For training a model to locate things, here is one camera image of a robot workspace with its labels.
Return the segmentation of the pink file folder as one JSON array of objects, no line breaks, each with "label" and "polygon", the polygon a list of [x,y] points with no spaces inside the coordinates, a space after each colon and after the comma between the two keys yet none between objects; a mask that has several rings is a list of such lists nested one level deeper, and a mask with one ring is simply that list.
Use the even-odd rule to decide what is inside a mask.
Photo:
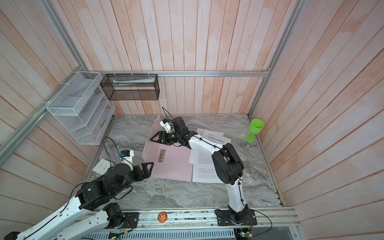
[{"label": "pink file folder", "polygon": [[[189,163],[191,150],[186,147],[166,146],[150,141],[157,132],[163,130],[160,125],[161,117],[157,116],[147,138],[142,158],[146,163],[154,162],[151,177],[190,182],[192,180],[193,165]],[[162,163],[158,162],[160,150],[166,154]]]}]

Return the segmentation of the printed English paper sheet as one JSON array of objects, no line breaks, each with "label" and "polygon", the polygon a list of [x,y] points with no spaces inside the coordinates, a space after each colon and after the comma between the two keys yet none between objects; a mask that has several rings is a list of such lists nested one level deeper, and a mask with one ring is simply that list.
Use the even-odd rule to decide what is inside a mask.
[{"label": "printed English paper sheet", "polygon": [[211,155],[191,150],[189,163],[193,165],[192,181],[196,183],[222,184],[216,173]]}]

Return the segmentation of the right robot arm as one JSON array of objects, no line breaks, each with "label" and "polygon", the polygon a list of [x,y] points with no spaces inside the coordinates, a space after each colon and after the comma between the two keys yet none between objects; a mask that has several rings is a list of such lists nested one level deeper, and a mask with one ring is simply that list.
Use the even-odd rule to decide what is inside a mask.
[{"label": "right robot arm", "polygon": [[242,224],[250,209],[245,201],[241,183],[245,166],[234,146],[230,143],[215,143],[195,131],[190,131],[182,117],[164,119],[160,125],[164,130],[150,134],[151,142],[166,146],[178,144],[180,147],[197,150],[211,158],[216,175],[226,184],[229,196],[229,209],[215,210],[215,214],[222,220],[230,219],[236,225]]}]

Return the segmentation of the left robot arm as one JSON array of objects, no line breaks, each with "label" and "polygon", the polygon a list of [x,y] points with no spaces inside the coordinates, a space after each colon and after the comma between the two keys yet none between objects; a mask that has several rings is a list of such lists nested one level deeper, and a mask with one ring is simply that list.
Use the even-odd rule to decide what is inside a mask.
[{"label": "left robot arm", "polygon": [[151,176],[153,162],[133,166],[119,163],[99,178],[82,183],[77,193],[60,209],[23,232],[10,232],[6,240],[77,240],[94,231],[120,228],[125,215],[111,199],[132,183]]}]

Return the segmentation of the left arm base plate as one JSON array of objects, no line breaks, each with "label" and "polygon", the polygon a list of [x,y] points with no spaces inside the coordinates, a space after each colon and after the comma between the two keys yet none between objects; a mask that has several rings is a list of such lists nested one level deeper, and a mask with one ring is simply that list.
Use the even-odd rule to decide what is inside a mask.
[{"label": "left arm base plate", "polygon": [[139,212],[123,212],[112,217],[108,217],[107,220],[109,221],[109,224],[107,225],[106,229],[136,229],[138,226],[139,216]]}]

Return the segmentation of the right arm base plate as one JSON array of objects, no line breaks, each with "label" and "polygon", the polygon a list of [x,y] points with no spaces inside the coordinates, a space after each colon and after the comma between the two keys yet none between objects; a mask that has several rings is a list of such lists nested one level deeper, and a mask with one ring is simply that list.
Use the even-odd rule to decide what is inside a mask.
[{"label": "right arm base plate", "polygon": [[257,219],[253,210],[244,208],[241,212],[236,213],[232,209],[229,210],[215,210],[217,222],[219,226],[256,226]]}]

